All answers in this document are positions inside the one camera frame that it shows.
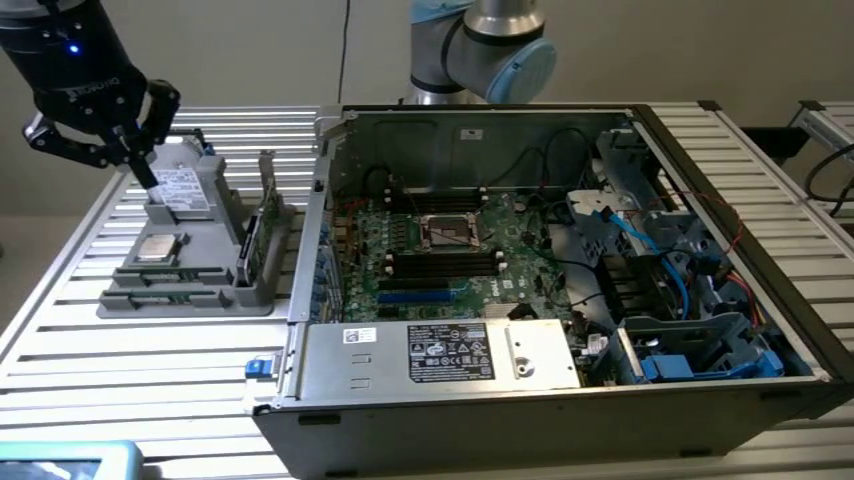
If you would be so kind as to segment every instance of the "blue cable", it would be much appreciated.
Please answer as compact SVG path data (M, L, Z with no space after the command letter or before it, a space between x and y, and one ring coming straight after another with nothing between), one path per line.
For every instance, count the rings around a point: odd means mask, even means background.
M634 228L631 228L631 226L616 215L611 215L611 218L608 220L614 223L614 225L622 228L628 235L631 235L638 240L644 242L648 245L650 250L652 250L652 253L655 255L660 254L660 250L658 249L655 240L652 240L652 238L648 235L642 234ZM684 286L684 282L682 281L679 272L676 272L676 268L672 266L672 264L664 257L662 257L662 265L664 265L664 270L667 270L667 273L672 277L674 281L676 282L676 287L679 288L679 295L682 295L682 320L686 320L688 318L688 305L690 305L688 289Z

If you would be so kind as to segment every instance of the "screen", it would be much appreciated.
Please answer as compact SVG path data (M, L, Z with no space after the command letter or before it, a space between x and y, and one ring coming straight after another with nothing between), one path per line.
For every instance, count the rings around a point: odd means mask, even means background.
M92 480L100 461L0 462L3 480Z

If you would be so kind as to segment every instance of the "motherboard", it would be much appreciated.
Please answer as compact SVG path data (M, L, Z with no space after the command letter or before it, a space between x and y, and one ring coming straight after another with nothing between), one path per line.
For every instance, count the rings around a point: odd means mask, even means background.
M520 237L538 201L502 193L355 201L336 216L344 321L568 318L564 278Z

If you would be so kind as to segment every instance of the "warning label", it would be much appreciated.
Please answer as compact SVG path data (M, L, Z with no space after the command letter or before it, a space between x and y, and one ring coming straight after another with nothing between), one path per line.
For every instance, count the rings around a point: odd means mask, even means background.
M495 380L484 323L407 328L410 378L415 383Z
M155 200L175 212L208 209L208 200L192 168L153 170L153 173L159 184L153 192Z

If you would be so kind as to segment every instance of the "wall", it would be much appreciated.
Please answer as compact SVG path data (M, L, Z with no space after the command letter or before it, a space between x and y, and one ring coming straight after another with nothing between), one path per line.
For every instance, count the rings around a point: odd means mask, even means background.
M540 101L711 98L743 124L802 98L854 100L847 0L540 0L559 64ZM140 69L187 105L335 101L343 0L104 0ZM406 93L406 0L352 0L344 102ZM109 172L31 152L23 81L0 61L0 214L79 214Z

